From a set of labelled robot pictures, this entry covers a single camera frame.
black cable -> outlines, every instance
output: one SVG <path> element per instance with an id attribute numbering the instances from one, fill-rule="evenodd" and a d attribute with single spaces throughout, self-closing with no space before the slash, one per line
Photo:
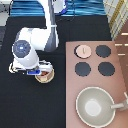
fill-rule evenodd
<path id="1" fill-rule="evenodd" d="M 73 11 L 73 15 L 74 15 L 73 18 L 72 19 L 59 19 L 59 20 L 56 21 L 56 23 L 60 22 L 60 21 L 73 21 L 74 18 L 75 18 L 75 3 L 74 3 L 74 0 L 72 0 L 72 7 L 74 9 L 74 11 Z"/>
<path id="2" fill-rule="evenodd" d="M 13 2 L 13 0 L 9 4 L 9 16 L 10 16 L 10 10 L 11 10 L 10 6 L 11 6 L 12 2 Z"/>

black table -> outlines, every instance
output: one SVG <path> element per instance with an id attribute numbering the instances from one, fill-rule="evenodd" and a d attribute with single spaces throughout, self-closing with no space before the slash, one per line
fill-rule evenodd
<path id="1" fill-rule="evenodd" d="M 57 23 L 60 39 L 54 52 L 37 51 L 40 60 L 50 61 L 55 77 L 48 84 L 34 76 L 11 74 L 11 52 L 16 34 L 22 27 L 45 26 L 44 17 L 9 17 L 0 51 L 0 128 L 66 128 L 66 68 L 67 41 L 109 41 L 107 16 L 75 17 L 72 22 Z"/>

black circle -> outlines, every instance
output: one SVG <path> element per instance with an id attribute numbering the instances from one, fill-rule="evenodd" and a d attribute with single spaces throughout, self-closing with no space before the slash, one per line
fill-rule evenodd
<path id="1" fill-rule="evenodd" d="M 100 57 L 106 58 L 111 54 L 111 49 L 106 45 L 99 45 L 96 48 L 96 54 Z"/>
<path id="2" fill-rule="evenodd" d="M 110 62 L 100 63 L 98 70 L 103 76 L 112 76 L 115 72 L 115 68 Z"/>
<path id="3" fill-rule="evenodd" d="M 86 62 L 79 62 L 75 66 L 75 72 L 79 76 L 88 76 L 91 71 L 91 68 Z"/>

pink tray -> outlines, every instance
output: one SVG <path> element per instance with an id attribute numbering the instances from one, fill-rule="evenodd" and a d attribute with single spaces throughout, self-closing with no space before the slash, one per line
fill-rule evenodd
<path id="1" fill-rule="evenodd" d="M 92 54 L 87 59 L 78 58 L 74 54 L 77 45 L 87 45 Z M 111 55 L 107 58 L 99 57 L 95 50 L 98 45 L 107 45 L 111 48 Z M 101 62 L 110 62 L 115 67 L 112 76 L 103 76 L 98 71 Z M 75 73 L 75 65 L 78 62 L 87 62 L 91 67 L 88 76 L 80 77 Z M 66 128 L 91 128 L 81 121 L 76 112 L 76 98 L 81 90 L 86 87 L 100 87 L 106 90 L 114 99 L 120 103 L 125 99 L 126 87 L 117 55 L 114 41 L 77 41 L 66 43 Z M 113 122 L 106 128 L 128 128 L 128 110 L 116 111 Z"/>

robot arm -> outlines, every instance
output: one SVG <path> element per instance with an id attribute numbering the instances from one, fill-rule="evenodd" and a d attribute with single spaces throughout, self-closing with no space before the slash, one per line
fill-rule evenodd
<path id="1" fill-rule="evenodd" d="M 53 66 L 45 60 L 39 61 L 35 50 L 52 52 L 58 47 L 59 39 L 55 24 L 54 8 L 51 0 L 38 0 L 43 6 L 47 29 L 22 28 L 12 46 L 14 61 L 10 64 L 11 73 L 22 71 L 27 75 L 41 75 L 51 72 Z"/>

